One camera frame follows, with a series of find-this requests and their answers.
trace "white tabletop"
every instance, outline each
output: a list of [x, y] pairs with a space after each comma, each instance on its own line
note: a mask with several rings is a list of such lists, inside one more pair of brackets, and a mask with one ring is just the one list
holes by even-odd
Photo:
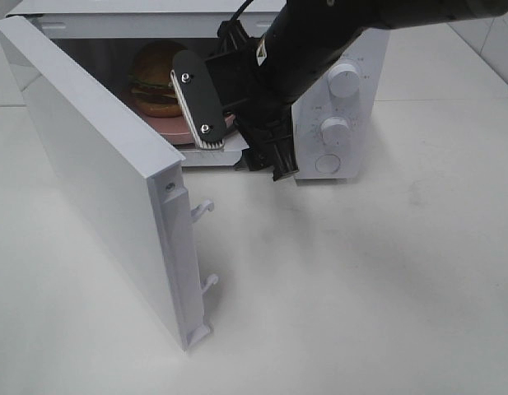
[[[0, 48], [0, 105], [23, 103], [13, 81]], [[508, 85], [447, 25], [391, 33], [377, 100], [481, 98], [508, 98]]]
[[0, 394], [508, 394], [508, 100], [377, 103], [352, 184], [188, 171], [182, 353], [0, 109]]

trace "burger patty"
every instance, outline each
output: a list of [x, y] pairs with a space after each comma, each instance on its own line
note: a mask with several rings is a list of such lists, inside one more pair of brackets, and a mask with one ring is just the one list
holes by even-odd
[[148, 95], [147, 93], [132, 93], [132, 95], [147, 103], [156, 103], [158, 105], [177, 105], [179, 103], [176, 98], [165, 95]]

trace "white microwave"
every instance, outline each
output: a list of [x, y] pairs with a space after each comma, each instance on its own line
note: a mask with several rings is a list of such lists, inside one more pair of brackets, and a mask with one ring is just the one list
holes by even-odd
[[[257, 0], [241, 22], [259, 37], [283, 5]], [[238, 6], [25, 0], [0, 21], [1, 45], [62, 190], [183, 349], [210, 332], [203, 293], [217, 277], [201, 283], [192, 228], [212, 203], [192, 210], [182, 167], [232, 166], [246, 145], [235, 136], [210, 153], [175, 147], [118, 93], [145, 43], [178, 40], [205, 56]], [[294, 105], [298, 179], [356, 176], [388, 38], [368, 30]]]

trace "white knob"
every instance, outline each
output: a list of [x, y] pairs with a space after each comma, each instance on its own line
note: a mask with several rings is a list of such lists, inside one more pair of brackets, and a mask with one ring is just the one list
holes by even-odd
[[329, 89], [340, 99], [351, 97], [360, 89], [360, 71], [352, 63], [340, 63], [330, 69], [327, 75]]
[[340, 146], [348, 139], [351, 128], [346, 119], [339, 117], [327, 118], [321, 123], [321, 137], [329, 146]]

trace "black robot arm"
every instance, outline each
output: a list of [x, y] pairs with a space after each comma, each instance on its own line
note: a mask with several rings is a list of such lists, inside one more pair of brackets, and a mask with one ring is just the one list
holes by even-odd
[[[274, 180], [295, 173], [291, 106], [369, 28], [397, 29], [447, 21], [500, 16], [508, 0], [287, 0], [261, 39], [249, 37], [238, 20], [223, 22], [219, 53], [200, 61], [179, 53], [174, 60], [178, 94], [192, 133], [203, 142], [226, 134], [224, 123], [205, 128], [213, 119], [235, 115], [235, 126], [249, 144], [237, 167], [273, 167]], [[184, 70], [206, 78], [179, 81]], [[218, 100], [193, 103], [197, 92], [214, 90]]]

